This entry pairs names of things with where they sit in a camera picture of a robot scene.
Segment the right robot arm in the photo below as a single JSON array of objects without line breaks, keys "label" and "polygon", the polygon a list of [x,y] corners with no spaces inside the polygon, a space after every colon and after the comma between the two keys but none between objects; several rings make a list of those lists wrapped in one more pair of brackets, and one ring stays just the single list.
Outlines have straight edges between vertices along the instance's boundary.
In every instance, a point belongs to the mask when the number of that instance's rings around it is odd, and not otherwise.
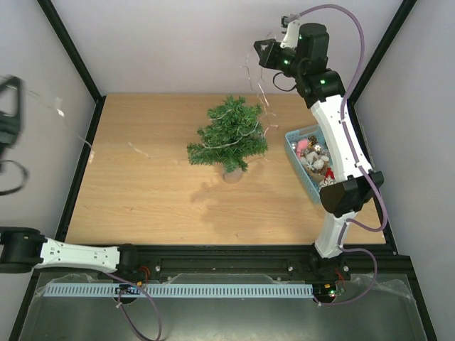
[{"label": "right robot arm", "polygon": [[325,278],[335,269],[332,258],[342,252],[347,227],[362,210],[384,178],[363,153],[348,110],[342,103],[345,89],[340,75],[329,69],[329,34],[320,23],[294,20],[282,41],[259,40],[254,48],[259,65],[295,80],[296,90],[311,110],[331,157],[334,183],[322,188],[323,229],[315,242],[318,256],[310,260],[314,276]]}]

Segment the clear string lights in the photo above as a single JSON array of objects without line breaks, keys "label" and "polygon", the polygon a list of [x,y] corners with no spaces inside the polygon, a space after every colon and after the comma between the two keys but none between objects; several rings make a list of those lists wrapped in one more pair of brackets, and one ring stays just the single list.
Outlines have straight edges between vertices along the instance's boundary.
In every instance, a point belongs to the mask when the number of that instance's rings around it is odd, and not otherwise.
[{"label": "clear string lights", "polygon": [[161,160],[184,161],[192,166],[220,164],[229,171],[245,171],[247,164],[268,150],[267,103],[249,103],[244,97],[226,96],[209,107],[202,96],[157,94],[151,96],[147,113],[123,116],[122,142],[93,148],[87,139],[89,159],[100,159],[110,150],[117,160],[130,152],[131,166],[151,165]]}]

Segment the small green christmas tree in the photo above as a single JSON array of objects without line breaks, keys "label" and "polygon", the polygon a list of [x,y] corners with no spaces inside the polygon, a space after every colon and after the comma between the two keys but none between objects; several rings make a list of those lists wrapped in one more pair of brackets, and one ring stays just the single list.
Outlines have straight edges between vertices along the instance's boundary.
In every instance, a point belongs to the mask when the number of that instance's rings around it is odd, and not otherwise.
[{"label": "small green christmas tree", "polygon": [[262,107],[248,105],[244,97],[228,96],[221,105],[207,111],[209,125],[197,130],[198,143],[186,151],[192,166],[220,166],[226,183],[237,183],[248,170],[247,158],[268,151],[265,130],[260,121]]}]

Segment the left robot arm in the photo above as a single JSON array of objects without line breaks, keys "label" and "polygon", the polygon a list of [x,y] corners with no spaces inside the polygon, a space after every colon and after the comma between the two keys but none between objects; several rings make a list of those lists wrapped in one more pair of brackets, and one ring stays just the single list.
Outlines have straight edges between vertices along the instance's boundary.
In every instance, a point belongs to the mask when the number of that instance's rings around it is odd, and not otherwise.
[{"label": "left robot arm", "polygon": [[[6,159],[6,151],[15,146],[22,130],[24,82],[16,76],[1,81],[1,92],[16,92],[14,110],[1,111],[1,165],[11,163],[21,172],[21,183],[2,190],[1,195],[13,195],[28,182],[29,172],[19,162]],[[137,248],[131,244],[113,247],[89,247],[67,244],[47,238],[37,229],[28,227],[1,228],[1,273],[24,274],[34,269],[89,269],[106,274],[134,272],[139,268]]]}]

